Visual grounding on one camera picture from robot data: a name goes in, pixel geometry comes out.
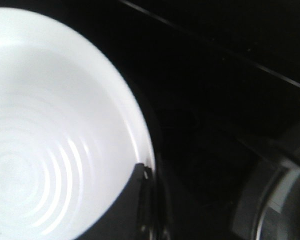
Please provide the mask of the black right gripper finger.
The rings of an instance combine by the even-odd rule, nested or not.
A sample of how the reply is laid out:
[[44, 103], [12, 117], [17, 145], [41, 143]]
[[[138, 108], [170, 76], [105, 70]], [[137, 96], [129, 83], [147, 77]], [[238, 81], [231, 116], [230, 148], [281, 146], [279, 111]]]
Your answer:
[[109, 209], [79, 240], [150, 240], [152, 233], [152, 173], [134, 165], [124, 189]]

